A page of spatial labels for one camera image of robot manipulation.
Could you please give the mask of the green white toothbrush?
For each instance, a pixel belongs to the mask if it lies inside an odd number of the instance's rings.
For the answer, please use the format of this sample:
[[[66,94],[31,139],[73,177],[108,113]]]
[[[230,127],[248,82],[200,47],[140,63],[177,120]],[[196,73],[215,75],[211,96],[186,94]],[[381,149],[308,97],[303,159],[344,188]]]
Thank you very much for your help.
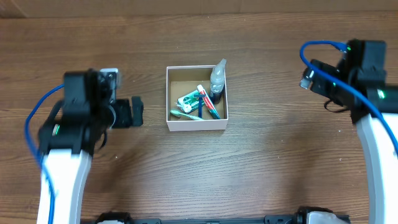
[[[203,120],[203,118],[201,118],[199,116],[186,114],[186,113],[181,112],[179,110],[170,110],[170,114],[175,116],[175,117],[178,117],[178,118],[186,117],[186,118],[189,118],[189,119],[192,119],[192,120],[195,120],[195,121],[202,121]]]

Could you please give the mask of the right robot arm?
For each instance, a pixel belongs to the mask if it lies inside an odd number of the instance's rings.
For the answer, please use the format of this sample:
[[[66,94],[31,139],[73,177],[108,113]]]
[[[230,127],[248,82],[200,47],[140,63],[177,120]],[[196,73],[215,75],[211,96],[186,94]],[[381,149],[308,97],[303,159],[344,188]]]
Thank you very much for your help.
[[[330,45],[343,56],[337,66],[307,60],[311,45]],[[307,66],[300,86],[349,111],[363,147],[369,222],[397,223],[397,87],[386,84],[383,40],[312,40],[300,48]]]

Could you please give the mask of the green soap bar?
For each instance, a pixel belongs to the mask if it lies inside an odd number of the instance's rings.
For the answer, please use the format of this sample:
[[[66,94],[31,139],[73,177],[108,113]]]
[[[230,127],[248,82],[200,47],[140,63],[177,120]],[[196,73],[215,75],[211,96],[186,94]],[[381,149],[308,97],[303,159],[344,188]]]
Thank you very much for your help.
[[[190,114],[197,110],[200,105],[199,99],[195,97],[197,94],[199,94],[198,90],[194,90],[193,92],[178,98],[176,102],[177,107],[186,114]]]

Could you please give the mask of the blue disposable razor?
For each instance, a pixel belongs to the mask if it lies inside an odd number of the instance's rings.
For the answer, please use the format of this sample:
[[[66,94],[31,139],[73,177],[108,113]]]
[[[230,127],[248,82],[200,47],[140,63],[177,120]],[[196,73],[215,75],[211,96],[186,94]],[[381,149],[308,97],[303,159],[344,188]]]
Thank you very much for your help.
[[[203,108],[203,99],[205,97],[205,95],[202,95],[200,93],[197,93],[194,95],[195,98],[198,98],[198,117],[202,118],[202,108]]]

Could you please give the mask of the white green toothpaste tube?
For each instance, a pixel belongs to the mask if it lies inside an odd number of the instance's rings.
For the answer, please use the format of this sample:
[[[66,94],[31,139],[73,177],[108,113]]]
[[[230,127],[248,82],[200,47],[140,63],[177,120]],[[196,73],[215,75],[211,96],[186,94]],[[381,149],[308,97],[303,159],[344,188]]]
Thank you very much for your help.
[[[203,88],[203,86],[198,85],[197,90],[201,95],[203,95],[203,101],[205,102],[205,105],[208,108],[208,111],[212,115],[213,119],[220,119],[220,116],[219,116],[217,110],[215,109],[214,104],[210,100],[210,97],[208,96],[208,94],[207,94],[206,90]]]

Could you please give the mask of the clear pump sanitizer bottle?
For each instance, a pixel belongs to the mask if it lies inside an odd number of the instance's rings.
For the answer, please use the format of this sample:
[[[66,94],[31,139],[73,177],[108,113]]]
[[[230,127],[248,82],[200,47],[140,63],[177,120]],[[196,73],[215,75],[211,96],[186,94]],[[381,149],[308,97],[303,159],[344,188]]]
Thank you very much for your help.
[[[214,105],[220,102],[221,96],[223,94],[226,62],[227,60],[223,58],[220,63],[213,68],[210,76],[209,97]]]

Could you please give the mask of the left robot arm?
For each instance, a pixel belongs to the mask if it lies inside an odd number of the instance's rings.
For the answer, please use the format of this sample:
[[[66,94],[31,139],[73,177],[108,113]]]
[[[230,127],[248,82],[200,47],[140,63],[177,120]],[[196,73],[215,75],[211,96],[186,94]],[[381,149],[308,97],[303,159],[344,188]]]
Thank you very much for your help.
[[[109,129],[142,126],[143,102],[138,96],[118,99],[119,80],[117,68],[64,74],[64,97],[39,129],[37,223],[80,223],[96,143],[106,140]]]

